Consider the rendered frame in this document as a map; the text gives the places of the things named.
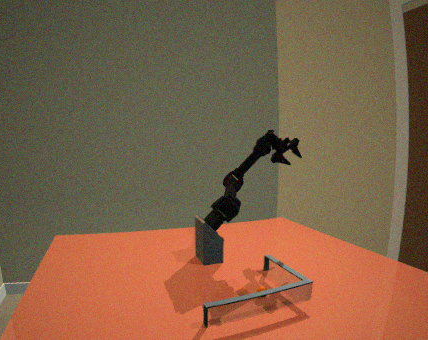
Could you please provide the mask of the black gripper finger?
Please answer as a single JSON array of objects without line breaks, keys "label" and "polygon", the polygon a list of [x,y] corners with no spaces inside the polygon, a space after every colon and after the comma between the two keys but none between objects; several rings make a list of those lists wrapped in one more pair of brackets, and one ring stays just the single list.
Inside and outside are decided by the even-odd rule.
[{"label": "black gripper finger", "polygon": [[291,165],[291,163],[285,158],[283,157],[283,155],[281,155],[280,160],[278,160],[276,163],[283,163],[283,164],[287,164],[287,165]]},{"label": "black gripper finger", "polygon": [[300,154],[300,152],[299,152],[298,148],[295,148],[295,149],[292,151],[292,153],[293,153],[293,154],[295,154],[295,155],[297,155],[298,157],[302,158],[302,156],[301,156],[301,154]]}]

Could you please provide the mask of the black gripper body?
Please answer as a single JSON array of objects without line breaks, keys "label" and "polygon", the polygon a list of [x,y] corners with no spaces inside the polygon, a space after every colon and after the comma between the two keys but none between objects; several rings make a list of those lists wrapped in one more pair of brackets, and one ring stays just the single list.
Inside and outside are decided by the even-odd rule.
[{"label": "black gripper body", "polygon": [[286,145],[287,143],[284,144],[281,141],[281,138],[278,138],[278,141],[275,144],[271,145],[272,149],[276,149],[277,150],[275,153],[272,154],[271,162],[275,163],[278,160],[280,160],[280,157],[281,157],[282,153],[284,153],[285,151],[294,150],[295,148],[297,148],[299,141],[300,141],[299,139],[294,138],[290,142],[289,146],[287,146]]}]

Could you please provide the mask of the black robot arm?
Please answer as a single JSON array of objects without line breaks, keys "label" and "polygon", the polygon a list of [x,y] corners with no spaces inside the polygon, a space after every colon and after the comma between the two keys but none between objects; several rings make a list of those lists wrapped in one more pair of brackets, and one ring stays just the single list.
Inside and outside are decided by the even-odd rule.
[{"label": "black robot arm", "polygon": [[274,130],[268,130],[265,136],[258,138],[254,150],[249,157],[238,168],[225,176],[223,179],[223,185],[226,188],[224,196],[211,205],[213,210],[207,217],[204,219],[200,217],[203,221],[206,221],[215,232],[225,220],[230,222],[240,212],[241,201],[236,197],[236,194],[243,185],[244,174],[261,156],[270,153],[271,145],[278,141],[278,137],[273,132]]}]

